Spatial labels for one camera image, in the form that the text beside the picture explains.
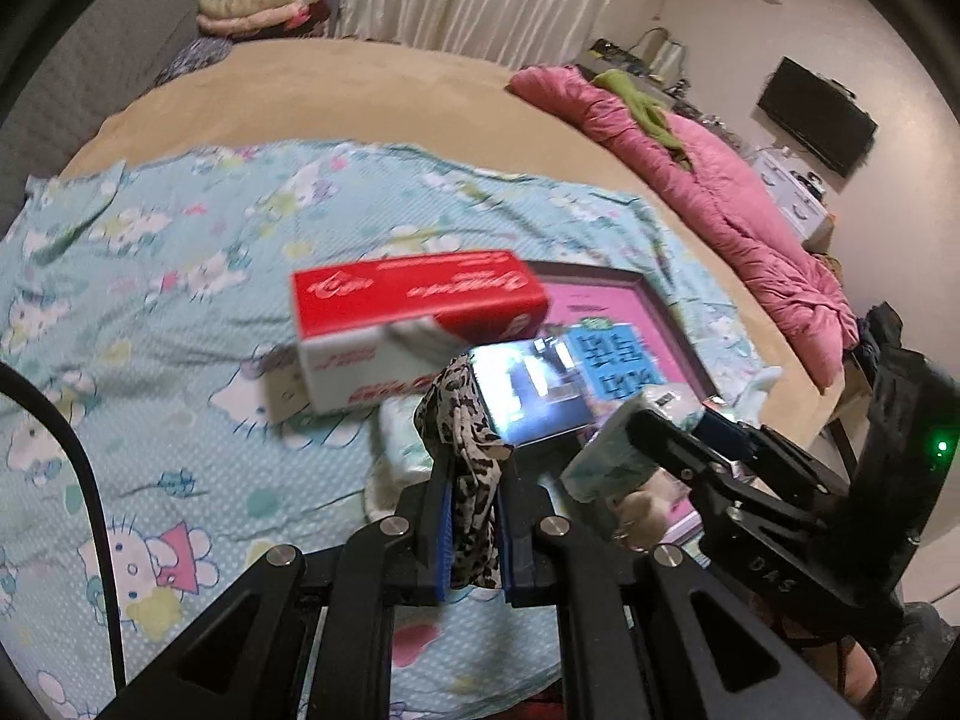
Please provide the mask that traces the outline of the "person's right hand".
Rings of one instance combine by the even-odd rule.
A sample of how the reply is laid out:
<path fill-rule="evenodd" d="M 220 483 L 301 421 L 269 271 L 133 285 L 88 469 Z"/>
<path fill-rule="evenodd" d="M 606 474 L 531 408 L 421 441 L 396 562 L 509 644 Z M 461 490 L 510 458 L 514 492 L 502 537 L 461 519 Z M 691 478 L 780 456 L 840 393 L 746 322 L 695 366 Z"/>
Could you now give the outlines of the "person's right hand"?
<path fill-rule="evenodd" d="M 851 637 L 835 640 L 817 637 L 789 619 L 781 619 L 779 628 L 789 647 L 807 667 L 825 679 L 861 715 L 869 713 L 878 688 L 878 672 L 861 645 Z"/>

